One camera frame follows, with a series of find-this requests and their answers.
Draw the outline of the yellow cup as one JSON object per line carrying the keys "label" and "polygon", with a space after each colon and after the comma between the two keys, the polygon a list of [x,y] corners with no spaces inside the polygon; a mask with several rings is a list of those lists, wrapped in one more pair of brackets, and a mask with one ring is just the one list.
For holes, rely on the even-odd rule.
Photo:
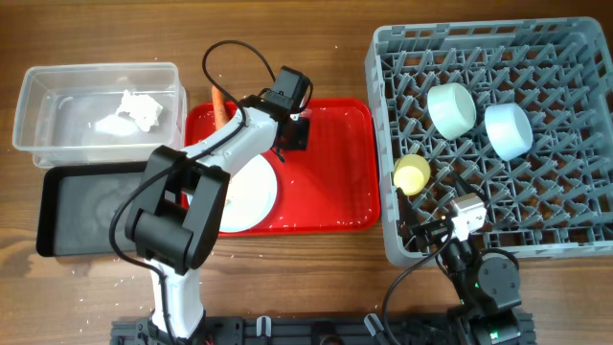
{"label": "yellow cup", "polygon": [[424,189],[430,176],[431,169],[425,158],[406,154],[395,162],[393,184],[406,196],[415,196]]}

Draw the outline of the light blue plate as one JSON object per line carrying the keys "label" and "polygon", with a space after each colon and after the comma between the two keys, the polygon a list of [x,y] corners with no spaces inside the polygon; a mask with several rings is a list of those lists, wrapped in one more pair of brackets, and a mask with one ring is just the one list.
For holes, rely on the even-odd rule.
{"label": "light blue plate", "polygon": [[233,234],[259,224],[272,210],[277,192],[277,175],[270,163],[262,155],[251,159],[231,178],[220,231]]}

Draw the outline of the mint green bowl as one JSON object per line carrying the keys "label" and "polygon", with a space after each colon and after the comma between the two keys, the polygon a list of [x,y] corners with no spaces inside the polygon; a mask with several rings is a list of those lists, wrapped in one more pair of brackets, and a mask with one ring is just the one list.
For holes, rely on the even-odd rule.
{"label": "mint green bowl", "polygon": [[475,126],[475,103],[468,90],[457,82],[431,87],[427,108],[435,129],[446,140],[457,139]]}

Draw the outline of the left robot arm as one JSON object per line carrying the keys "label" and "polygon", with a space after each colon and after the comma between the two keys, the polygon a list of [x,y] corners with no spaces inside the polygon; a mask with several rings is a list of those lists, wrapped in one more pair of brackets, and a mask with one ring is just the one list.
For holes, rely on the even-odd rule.
{"label": "left robot arm", "polygon": [[231,178],[278,145],[284,125],[305,110],[313,91],[303,73],[283,67],[274,85],[237,103],[235,115],[202,142],[161,146],[149,157],[139,187],[119,207],[134,265],[155,278],[148,336],[159,344],[191,344],[205,311],[195,272],[216,243]]}

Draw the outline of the light blue small bowl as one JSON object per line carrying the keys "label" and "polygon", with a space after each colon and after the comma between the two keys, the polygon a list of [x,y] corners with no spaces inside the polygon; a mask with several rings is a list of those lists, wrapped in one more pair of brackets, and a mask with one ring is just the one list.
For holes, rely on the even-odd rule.
{"label": "light blue small bowl", "polygon": [[489,106],[485,127],[490,144],[505,161],[528,152],[533,144],[533,130],[526,112],[517,103]]}

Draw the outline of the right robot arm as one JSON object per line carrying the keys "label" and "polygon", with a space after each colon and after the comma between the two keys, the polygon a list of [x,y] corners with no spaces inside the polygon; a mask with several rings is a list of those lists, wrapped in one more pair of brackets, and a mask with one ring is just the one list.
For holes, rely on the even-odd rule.
{"label": "right robot arm", "polygon": [[451,282],[460,305],[446,313],[447,331],[459,344],[534,344],[533,317],[516,310],[520,296],[520,265],[500,248],[478,249],[472,235],[483,228],[489,200],[457,173],[452,172],[459,196],[443,217],[420,222],[410,200],[401,201],[397,234],[414,240],[422,250],[435,250],[403,271],[388,288],[382,308],[384,331],[398,341],[388,324],[388,304],[396,287],[432,260]]}

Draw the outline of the white tissue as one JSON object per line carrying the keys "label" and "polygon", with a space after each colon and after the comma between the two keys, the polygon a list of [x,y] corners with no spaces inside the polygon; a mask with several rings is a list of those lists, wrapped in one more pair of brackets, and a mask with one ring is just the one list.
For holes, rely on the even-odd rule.
{"label": "white tissue", "polygon": [[150,95],[133,94],[125,90],[115,114],[126,113],[140,130],[149,132],[153,127],[159,125],[158,118],[162,111],[163,106]]}

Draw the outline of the orange carrot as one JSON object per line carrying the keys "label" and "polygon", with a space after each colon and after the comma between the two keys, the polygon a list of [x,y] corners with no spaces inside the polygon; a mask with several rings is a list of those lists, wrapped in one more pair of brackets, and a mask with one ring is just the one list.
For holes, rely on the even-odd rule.
{"label": "orange carrot", "polygon": [[214,85],[212,86],[211,94],[214,109],[215,128],[216,130],[220,130],[229,121],[229,117],[225,108],[224,96],[222,92]]}

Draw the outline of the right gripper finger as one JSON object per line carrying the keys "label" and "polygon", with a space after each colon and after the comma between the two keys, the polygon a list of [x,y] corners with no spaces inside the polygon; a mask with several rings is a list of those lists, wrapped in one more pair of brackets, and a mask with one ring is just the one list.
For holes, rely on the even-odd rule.
{"label": "right gripper finger", "polygon": [[475,194],[480,199],[486,199],[487,197],[477,188],[473,187],[470,183],[468,183],[463,177],[461,177],[456,172],[454,173],[454,184],[458,196],[467,196],[469,194]]}
{"label": "right gripper finger", "polygon": [[401,188],[396,189],[398,198],[398,230],[411,230],[417,224],[417,214],[413,209],[409,197]]}

